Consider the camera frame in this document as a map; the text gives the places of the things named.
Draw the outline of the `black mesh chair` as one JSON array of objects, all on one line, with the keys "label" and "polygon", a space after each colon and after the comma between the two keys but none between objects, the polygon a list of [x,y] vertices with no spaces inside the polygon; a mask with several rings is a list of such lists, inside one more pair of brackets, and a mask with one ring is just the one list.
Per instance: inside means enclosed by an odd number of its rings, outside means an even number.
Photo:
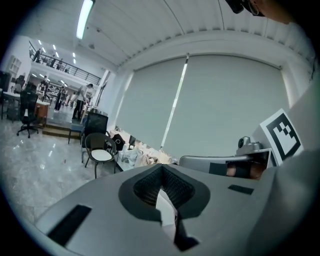
[{"label": "black mesh chair", "polygon": [[91,133],[107,133],[108,117],[106,115],[90,112],[84,122],[81,133],[81,148],[84,149],[85,139]]}]

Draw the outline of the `white table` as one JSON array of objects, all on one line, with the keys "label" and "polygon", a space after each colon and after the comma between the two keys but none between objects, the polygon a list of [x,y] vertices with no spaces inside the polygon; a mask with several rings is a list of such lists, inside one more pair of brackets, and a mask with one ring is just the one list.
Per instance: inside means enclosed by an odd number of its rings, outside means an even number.
[{"label": "white table", "polygon": [[80,124],[84,122],[84,118],[89,114],[89,113],[96,113],[98,111],[98,108],[96,106],[91,106],[89,104],[85,104],[83,106],[83,109],[81,111],[81,119],[80,119]]}]

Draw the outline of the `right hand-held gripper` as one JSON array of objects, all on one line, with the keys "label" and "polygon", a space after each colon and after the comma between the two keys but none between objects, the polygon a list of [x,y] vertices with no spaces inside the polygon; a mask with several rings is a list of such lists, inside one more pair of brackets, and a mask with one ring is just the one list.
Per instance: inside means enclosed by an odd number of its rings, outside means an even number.
[{"label": "right hand-held gripper", "polygon": [[263,165],[265,170],[277,167],[304,149],[294,125],[283,109],[261,122],[250,139],[252,142],[260,142],[262,149],[246,154],[250,156],[249,161],[227,164],[227,168],[229,165],[235,165],[241,176],[250,171],[252,164]]}]

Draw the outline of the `white desk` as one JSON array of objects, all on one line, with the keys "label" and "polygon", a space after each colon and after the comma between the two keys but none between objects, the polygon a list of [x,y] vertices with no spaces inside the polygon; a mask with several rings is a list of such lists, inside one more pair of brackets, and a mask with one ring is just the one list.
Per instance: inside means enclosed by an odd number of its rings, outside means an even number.
[{"label": "white desk", "polygon": [[20,94],[13,92],[2,92],[1,97],[6,104],[6,110],[4,111],[4,105],[1,106],[1,119],[5,114],[6,118],[12,122],[19,120],[20,114]]}]

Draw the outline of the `grey roller blind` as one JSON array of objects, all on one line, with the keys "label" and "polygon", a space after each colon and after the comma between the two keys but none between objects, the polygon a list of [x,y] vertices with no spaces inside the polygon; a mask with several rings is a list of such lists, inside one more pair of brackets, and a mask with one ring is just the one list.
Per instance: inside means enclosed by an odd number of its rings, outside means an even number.
[{"label": "grey roller blind", "polygon": [[281,71],[247,58],[191,56],[164,143],[171,157],[232,156],[289,101]]},{"label": "grey roller blind", "polygon": [[160,62],[134,72],[115,124],[159,149],[172,111],[186,58]]}]

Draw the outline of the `long ceiling light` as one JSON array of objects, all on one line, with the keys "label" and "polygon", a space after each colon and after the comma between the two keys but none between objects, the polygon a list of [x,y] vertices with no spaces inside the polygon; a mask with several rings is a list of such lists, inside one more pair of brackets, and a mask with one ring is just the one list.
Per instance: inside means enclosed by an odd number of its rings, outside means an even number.
[{"label": "long ceiling light", "polygon": [[96,0],[83,0],[79,17],[78,17],[77,28],[76,28],[76,38],[79,40],[83,39],[87,20],[89,18],[89,15],[91,13],[91,10],[95,2]]}]

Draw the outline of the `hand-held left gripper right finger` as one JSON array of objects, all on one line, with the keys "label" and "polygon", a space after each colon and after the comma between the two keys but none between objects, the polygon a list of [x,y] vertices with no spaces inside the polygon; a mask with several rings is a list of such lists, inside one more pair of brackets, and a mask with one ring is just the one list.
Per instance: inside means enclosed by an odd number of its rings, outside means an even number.
[{"label": "hand-held left gripper right finger", "polygon": [[269,199],[275,169],[259,180],[161,166],[161,187],[178,214],[177,243],[165,253],[266,253],[273,250]]}]

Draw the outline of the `black mezzanine railing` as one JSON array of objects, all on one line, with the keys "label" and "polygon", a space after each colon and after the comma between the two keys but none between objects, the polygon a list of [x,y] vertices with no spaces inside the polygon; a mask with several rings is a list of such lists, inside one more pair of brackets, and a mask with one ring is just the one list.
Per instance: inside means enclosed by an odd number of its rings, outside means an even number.
[{"label": "black mezzanine railing", "polygon": [[41,40],[29,39],[28,44],[30,59],[34,59],[39,52],[35,63],[62,71],[94,85],[100,83],[105,69],[98,64],[78,56],[75,52]]}]

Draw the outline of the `blue chair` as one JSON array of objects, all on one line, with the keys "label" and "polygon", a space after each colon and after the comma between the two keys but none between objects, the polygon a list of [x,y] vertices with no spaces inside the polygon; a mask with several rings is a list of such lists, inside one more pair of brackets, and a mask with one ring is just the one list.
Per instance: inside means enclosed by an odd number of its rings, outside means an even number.
[{"label": "blue chair", "polygon": [[85,134],[86,122],[82,124],[71,124],[68,134],[68,144],[70,143],[72,133],[79,133],[80,144],[82,144],[83,136]]}]

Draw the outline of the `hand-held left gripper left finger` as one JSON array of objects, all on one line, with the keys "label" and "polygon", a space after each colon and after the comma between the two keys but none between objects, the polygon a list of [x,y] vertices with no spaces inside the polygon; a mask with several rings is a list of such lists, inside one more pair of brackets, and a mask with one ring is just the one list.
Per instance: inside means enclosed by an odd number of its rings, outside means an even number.
[{"label": "hand-held left gripper left finger", "polygon": [[119,188],[146,171],[139,167],[93,179],[52,205],[35,226],[45,235],[77,205],[90,208],[65,249],[80,256],[173,256],[180,253],[157,221],[135,218],[121,204]]}]

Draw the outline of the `beige tote bag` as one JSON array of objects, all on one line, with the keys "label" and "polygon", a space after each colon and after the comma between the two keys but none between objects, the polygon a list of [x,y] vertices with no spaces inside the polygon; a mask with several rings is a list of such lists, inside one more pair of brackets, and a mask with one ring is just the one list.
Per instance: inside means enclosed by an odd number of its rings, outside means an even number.
[{"label": "beige tote bag", "polygon": [[134,167],[139,168],[148,165],[160,164],[160,160],[156,156],[141,154],[137,156]]}]

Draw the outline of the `black handbag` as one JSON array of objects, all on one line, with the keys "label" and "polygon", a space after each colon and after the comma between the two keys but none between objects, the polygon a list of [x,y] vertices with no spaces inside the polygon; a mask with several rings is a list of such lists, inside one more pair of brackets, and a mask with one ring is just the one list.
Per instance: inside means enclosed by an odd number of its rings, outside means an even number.
[{"label": "black handbag", "polygon": [[114,143],[115,143],[116,150],[117,150],[117,151],[122,151],[124,145],[126,144],[126,142],[125,142],[125,140],[122,138],[122,136],[117,133],[117,134],[115,134],[115,135],[112,137],[112,140],[113,140]]}]

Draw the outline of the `wooden platform step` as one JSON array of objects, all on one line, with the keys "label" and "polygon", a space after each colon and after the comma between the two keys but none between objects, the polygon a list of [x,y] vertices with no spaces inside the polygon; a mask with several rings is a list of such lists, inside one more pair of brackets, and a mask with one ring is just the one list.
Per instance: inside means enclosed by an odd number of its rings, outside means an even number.
[{"label": "wooden platform step", "polygon": [[[80,124],[80,122],[76,120],[65,121],[65,120],[59,120],[54,118],[48,118],[46,121],[45,127],[42,129],[43,135],[53,136],[53,137],[59,137],[59,138],[65,138],[68,139],[69,135],[69,129],[71,124]],[[78,132],[72,132],[71,133],[71,139],[80,139],[80,135]]]}]

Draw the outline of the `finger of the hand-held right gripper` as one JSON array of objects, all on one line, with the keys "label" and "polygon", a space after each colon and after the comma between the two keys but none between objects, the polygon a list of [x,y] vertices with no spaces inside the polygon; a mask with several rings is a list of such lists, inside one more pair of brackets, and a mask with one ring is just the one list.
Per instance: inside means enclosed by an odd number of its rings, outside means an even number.
[{"label": "finger of the hand-held right gripper", "polygon": [[179,165],[183,168],[192,169],[195,171],[223,175],[227,172],[229,163],[247,162],[250,160],[249,155],[240,156],[182,156],[179,160]]}]

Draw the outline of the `white round seat cushion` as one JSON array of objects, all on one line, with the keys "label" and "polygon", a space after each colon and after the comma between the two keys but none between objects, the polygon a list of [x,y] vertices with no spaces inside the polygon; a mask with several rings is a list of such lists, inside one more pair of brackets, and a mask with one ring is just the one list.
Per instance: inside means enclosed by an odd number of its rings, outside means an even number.
[{"label": "white round seat cushion", "polygon": [[91,156],[93,159],[99,162],[105,162],[112,160],[113,156],[106,150],[103,149],[95,149],[91,151]]}]

